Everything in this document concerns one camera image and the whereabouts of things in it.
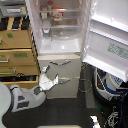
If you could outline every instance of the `freezer drawer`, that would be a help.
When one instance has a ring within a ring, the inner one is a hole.
[[[0,50],[0,66],[16,65],[35,65],[32,50]]]
[[[25,5],[0,6],[0,8],[3,16],[6,17],[26,16],[27,14]]]
[[[28,81],[2,82],[2,83],[4,83],[9,88],[11,87],[11,85],[19,85],[21,88],[26,88],[26,89],[31,89],[34,86],[39,85],[38,84],[38,76],[36,76],[36,79],[32,80],[32,81],[28,80]]]
[[[28,30],[0,31],[0,49],[31,48]]]
[[[128,45],[90,31],[83,61],[124,81],[128,80]]]
[[[36,65],[33,66],[12,66],[0,67],[0,76],[17,76],[17,75],[38,75]]]
[[[81,59],[78,55],[44,55],[38,56],[40,70],[50,66],[47,71],[49,78],[59,77],[78,77],[81,71]]]
[[[76,98],[79,79],[71,79],[63,84],[55,85],[51,90],[46,91],[47,99],[53,98]]]

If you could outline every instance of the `floor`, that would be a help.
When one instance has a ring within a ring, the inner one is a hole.
[[[91,81],[91,75],[90,66],[84,66],[81,79]],[[88,90],[90,83],[80,80],[80,88]],[[44,125],[79,125],[82,128],[93,128],[90,116],[95,115],[103,128],[106,119],[102,116],[101,110],[95,109],[94,99],[92,90],[86,93],[79,90],[76,99],[46,100],[34,109],[16,113],[8,111],[3,117],[3,123],[7,128],[37,128]]]

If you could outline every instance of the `shelf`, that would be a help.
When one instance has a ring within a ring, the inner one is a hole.
[[[77,19],[65,18],[61,21],[54,21],[53,18],[44,19],[40,22],[41,28],[79,28]]]
[[[117,22],[116,20],[112,20],[112,19],[100,16],[100,15],[93,15],[91,17],[91,19],[95,20],[95,21],[98,21],[98,22],[101,22],[103,24],[115,27],[117,29],[123,30],[125,32],[128,32],[128,25]]]
[[[39,13],[48,13],[48,12],[79,12],[79,8],[71,8],[71,9],[52,9],[51,11],[39,11]]]
[[[45,0],[44,2],[40,2],[40,11],[39,13],[42,12],[78,12],[80,11],[79,9],[79,2],[77,0],[54,0],[53,1],[53,6],[51,10],[48,10],[48,5],[47,5],[48,0]]]

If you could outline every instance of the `refrigerator handle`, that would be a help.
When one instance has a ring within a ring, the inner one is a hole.
[[[68,64],[68,63],[70,63],[70,62],[71,62],[71,60],[66,61],[66,62],[64,62],[64,63],[57,63],[57,62],[53,62],[53,61],[51,61],[50,63],[51,63],[51,64],[58,65],[58,66],[62,66],[62,65]]]

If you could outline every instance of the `cabinet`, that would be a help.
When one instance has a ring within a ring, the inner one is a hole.
[[[9,18],[7,29],[0,31],[0,81],[8,87],[18,84],[20,87],[30,89],[38,85],[39,67],[35,46],[29,20],[19,18],[19,27],[17,30],[12,30],[15,19]],[[25,29],[23,29],[24,22],[27,23]]]
[[[24,0],[0,0],[0,9],[6,17],[23,17],[27,14]]]

